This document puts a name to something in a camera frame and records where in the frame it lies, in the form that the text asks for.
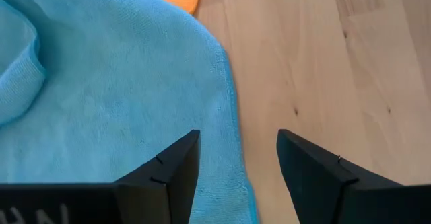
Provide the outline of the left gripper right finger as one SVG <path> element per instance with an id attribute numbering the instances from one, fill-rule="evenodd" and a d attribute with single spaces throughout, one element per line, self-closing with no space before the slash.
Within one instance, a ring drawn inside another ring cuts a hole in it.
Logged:
<path id="1" fill-rule="evenodd" d="M 285 129 L 276 147 L 300 224 L 431 224 L 431 184 L 404 186 Z"/>

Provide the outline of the blue microfiber towel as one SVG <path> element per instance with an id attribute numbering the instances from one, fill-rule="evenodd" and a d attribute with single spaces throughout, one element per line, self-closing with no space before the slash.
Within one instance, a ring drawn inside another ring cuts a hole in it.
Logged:
<path id="1" fill-rule="evenodd" d="M 0 183 L 111 182 L 190 130 L 200 171 L 190 224 L 258 224 L 236 92 L 222 45 L 164 0 L 0 0 L 0 55 L 38 34 L 44 83 L 29 110 L 0 121 Z"/>

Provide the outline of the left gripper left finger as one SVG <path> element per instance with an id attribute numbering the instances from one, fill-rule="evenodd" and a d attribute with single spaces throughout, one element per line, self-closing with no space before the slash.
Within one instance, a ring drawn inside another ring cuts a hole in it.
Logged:
<path id="1" fill-rule="evenodd" d="M 0 224 L 188 224 L 199 161 L 191 130 L 111 183 L 0 184 Z"/>

